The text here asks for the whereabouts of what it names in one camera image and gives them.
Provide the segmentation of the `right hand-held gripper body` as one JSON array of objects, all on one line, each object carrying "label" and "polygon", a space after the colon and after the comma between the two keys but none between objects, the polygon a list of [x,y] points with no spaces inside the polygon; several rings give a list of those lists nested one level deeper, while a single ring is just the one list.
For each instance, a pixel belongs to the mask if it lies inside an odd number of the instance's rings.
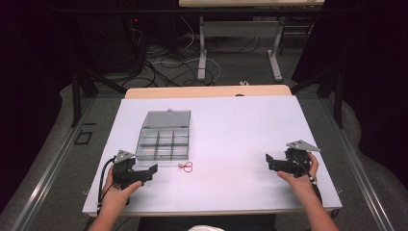
[{"label": "right hand-held gripper body", "polygon": [[295,178],[308,174],[311,167],[311,159],[308,153],[312,151],[320,152],[320,149],[306,141],[291,141],[287,143],[288,149],[285,151],[287,159],[286,172]]}]

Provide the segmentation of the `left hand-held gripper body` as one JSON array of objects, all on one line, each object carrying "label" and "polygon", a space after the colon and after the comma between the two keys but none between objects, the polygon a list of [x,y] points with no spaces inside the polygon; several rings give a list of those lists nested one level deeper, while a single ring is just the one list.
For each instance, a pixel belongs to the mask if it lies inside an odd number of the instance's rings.
[{"label": "left hand-held gripper body", "polygon": [[114,159],[113,180],[122,190],[126,189],[135,182],[141,182],[140,175],[133,170],[136,163],[134,154],[119,150]]}]

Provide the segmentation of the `person's right hand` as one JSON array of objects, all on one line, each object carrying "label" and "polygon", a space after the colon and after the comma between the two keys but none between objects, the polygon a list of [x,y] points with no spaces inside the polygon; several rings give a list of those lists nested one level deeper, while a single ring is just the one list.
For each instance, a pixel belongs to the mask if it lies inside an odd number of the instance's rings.
[{"label": "person's right hand", "polygon": [[311,183],[311,178],[313,178],[314,180],[317,179],[319,162],[317,161],[315,155],[312,154],[311,152],[308,153],[308,156],[311,159],[311,166],[308,174],[298,178],[294,178],[287,172],[284,171],[277,172],[277,175],[281,179],[285,180],[292,187],[293,192],[298,197],[315,195],[315,191]]}]

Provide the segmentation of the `person's left hand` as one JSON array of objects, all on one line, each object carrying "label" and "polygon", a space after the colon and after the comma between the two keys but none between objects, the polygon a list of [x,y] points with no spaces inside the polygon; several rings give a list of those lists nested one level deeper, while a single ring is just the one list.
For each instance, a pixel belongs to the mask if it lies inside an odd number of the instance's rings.
[{"label": "person's left hand", "polygon": [[123,190],[120,186],[115,184],[113,179],[113,167],[110,167],[105,186],[102,189],[101,211],[111,210],[112,212],[121,212],[126,205],[127,199],[141,186],[142,182],[137,181]]}]

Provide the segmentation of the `clear plastic compartment box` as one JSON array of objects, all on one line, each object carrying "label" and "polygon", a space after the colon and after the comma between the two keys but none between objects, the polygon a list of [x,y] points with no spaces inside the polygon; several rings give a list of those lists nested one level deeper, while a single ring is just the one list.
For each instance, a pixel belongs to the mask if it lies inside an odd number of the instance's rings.
[{"label": "clear plastic compartment box", "polygon": [[139,161],[187,160],[190,148],[190,111],[149,111],[140,128]]}]

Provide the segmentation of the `person's dark lap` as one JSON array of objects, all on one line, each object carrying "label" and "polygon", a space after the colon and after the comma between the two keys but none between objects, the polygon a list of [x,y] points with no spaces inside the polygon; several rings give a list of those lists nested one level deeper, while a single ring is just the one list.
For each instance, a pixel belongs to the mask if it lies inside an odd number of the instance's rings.
[{"label": "person's dark lap", "polygon": [[223,231],[276,231],[275,215],[146,217],[140,218],[139,231],[188,231],[196,225]]}]

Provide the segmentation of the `black metal stand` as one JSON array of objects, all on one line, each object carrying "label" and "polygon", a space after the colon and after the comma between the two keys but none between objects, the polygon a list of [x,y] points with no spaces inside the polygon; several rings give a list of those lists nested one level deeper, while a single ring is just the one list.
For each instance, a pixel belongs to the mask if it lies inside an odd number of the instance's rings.
[{"label": "black metal stand", "polygon": [[113,81],[104,77],[88,67],[74,67],[71,70],[72,102],[73,102],[73,121],[71,126],[75,127],[82,117],[81,91],[88,97],[96,97],[98,89],[94,81],[101,82],[109,88],[119,93],[125,93],[126,88],[121,87]]},{"label": "black metal stand", "polygon": [[325,68],[312,77],[307,78],[303,82],[296,84],[291,88],[292,93],[296,93],[315,82],[321,81],[318,88],[319,98],[328,98],[330,93],[334,93],[333,117],[340,128],[343,128],[342,109],[344,95],[344,68],[336,65],[330,68]]}]

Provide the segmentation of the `white desk with metal legs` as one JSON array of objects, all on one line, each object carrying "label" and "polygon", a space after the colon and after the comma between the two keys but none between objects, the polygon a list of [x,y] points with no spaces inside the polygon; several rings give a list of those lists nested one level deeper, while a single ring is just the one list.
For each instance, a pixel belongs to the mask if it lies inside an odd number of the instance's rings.
[{"label": "white desk with metal legs", "polygon": [[[179,6],[188,10],[303,10],[304,8],[320,7],[325,0],[179,0]],[[208,20],[207,16],[199,17],[200,57],[197,79],[206,76],[207,48],[206,38],[252,37],[272,38],[273,46],[268,50],[268,58],[272,77],[282,82],[283,77],[276,60],[279,44],[283,37],[285,16],[275,16],[274,20]]]}]

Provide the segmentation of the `black floor outlet frame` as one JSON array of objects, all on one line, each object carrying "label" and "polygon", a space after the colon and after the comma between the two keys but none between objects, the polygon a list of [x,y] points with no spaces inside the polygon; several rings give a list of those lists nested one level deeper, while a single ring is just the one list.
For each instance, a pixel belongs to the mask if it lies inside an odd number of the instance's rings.
[{"label": "black floor outlet frame", "polygon": [[92,137],[93,133],[89,131],[81,130],[74,140],[75,145],[87,145]]}]

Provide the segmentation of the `metal floor rail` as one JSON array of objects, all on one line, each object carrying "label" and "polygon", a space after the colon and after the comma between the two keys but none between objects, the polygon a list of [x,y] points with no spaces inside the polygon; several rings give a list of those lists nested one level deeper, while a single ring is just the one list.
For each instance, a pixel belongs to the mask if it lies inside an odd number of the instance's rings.
[{"label": "metal floor rail", "polygon": [[370,209],[371,216],[373,217],[379,231],[395,231],[395,228],[390,221],[387,213],[385,212],[379,197],[365,172],[365,168],[360,158],[358,157],[356,150],[349,141],[344,129],[342,129],[338,122],[334,118],[334,112],[332,105],[328,99],[321,99],[320,103],[329,117],[331,126],[336,130],[340,141],[345,149],[345,158],[351,169],[351,172],[359,186],[360,192],[364,197],[366,204]]},{"label": "metal floor rail", "polygon": [[[83,212],[85,200],[100,159],[97,99],[88,99],[83,117],[72,127],[60,121],[53,128],[33,169],[17,191],[21,206],[6,231],[83,231],[90,216]],[[75,145],[80,131],[93,135],[87,145]]]}]

